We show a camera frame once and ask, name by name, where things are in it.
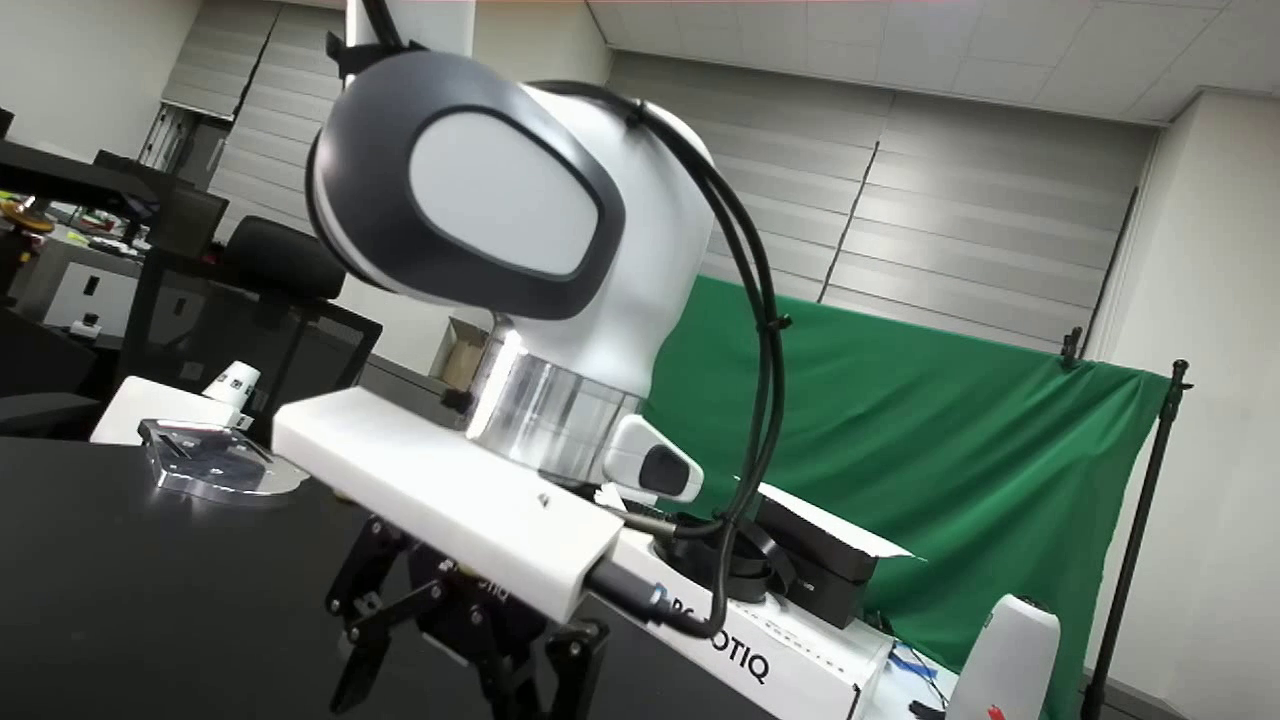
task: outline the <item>black cable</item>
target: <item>black cable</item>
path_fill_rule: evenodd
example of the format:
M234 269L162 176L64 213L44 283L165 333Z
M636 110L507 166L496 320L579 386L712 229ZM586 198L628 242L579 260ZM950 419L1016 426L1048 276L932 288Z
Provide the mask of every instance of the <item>black cable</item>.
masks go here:
M365 15L368 15L368 27L377 31L377 41L383 47L406 47L399 27L395 27L395 20L389 11L389 0L365 0Z
M768 466L774 466L774 454L779 442L779 426L786 426L786 352L779 352L786 324L778 311L768 254L764 254L764 242L760 242L750 209L737 202L729 181L672 123L652 115L646 106L632 106L632 100L603 93L603 87L592 87L592 86L541 86L541 87L609 106L612 112L628 115L632 123L646 123L683 166L683 172L703 193L703 202L715 213L722 233L729 242L732 265L746 276L746 293L750 293L758 335L760 335L760 377L758 377L758 410L753 410L753 430L750 430L746 474L742 474L742 490L737 490L737 500L726 519L683 530L683 535L722 531L710 618L694 621L683 611L668 611L672 627L679 627L689 635L715 635L729 618L729 574L732 574L737 531L760 495L760 483L768 475Z

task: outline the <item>green backdrop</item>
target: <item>green backdrop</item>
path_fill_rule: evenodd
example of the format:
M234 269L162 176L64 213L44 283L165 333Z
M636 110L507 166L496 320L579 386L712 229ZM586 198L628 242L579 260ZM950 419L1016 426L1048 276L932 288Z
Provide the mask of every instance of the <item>green backdrop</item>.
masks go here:
M961 669L1006 591L1062 618L1054 720L1079 716L1084 652L1125 480L1168 379L786 304L788 426L774 483L920 561L880 565L867 610ZM746 293L700 282L648 419L710 470L726 510L750 431L758 335Z

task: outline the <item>pole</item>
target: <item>pole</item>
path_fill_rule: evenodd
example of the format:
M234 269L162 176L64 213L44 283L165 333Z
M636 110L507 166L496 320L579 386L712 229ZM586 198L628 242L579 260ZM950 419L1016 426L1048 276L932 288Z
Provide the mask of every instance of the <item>pole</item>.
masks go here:
M1154 444L1154 457L1150 457L1143 490L1142 490L1142 500L1135 500L1135 514L1134 514L1130 547L1125 547L1125 565L1119 565L1119 577L1116 577L1116 598L1113 598L1103 645L1097 652L1097 669L1093 669L1093 680L1084 690L1079 720L1100 720L1100 710L1103 710L1113 655L1116 655L1116 639L1119 639L1119 621L1125 621L1134 574L1135 574L1135 561L1142 561L1142 547L1143 547L1150 516L1154 516L1154 503L1157 503L1157 483L1162 483L1174 419L1178 419L1178 410L1181 410L1183 391L1194 388L1194 386L1183 386L1183 377L1188 377L1188 359L1178 359L1174 364L1174 379L1168 379L1168 396L1163 396L1163 410L1162 410L1162 426L1157 426L1157 444Z

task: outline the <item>black chair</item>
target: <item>black chair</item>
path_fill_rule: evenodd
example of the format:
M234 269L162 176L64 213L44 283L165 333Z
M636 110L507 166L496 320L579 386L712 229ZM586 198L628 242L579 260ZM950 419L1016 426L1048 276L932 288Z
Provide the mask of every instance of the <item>black chair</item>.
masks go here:
M259 368L248 399L269 444L287 399L355 386L380 324L315 298L269 288L234 265L153 254L129 318L118 379L148 377L204 391L234 359Z
M337 299L343 293L343 265L298 229L286 229L266 218L246 218L220 255L246 282L277 293Z
M79 396L95 352L25 318L0 311L0 431L51 435L89 426L99 405Z

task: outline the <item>black table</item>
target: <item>black table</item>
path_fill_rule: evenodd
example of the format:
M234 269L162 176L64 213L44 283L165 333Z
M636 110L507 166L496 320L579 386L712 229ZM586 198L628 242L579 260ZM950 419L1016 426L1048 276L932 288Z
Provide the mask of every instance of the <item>black table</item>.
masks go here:
M162 203L155 193L135 176L9 142L0 142L0 189L103 213L129 213L132 221L153 218Z
M325 588L365 516L307 483L279 510L153 503L142 454L0 442L0 716L325 720ZM609 610L592 716L760 716ZM399 632L355 720L479 720L478 678Z

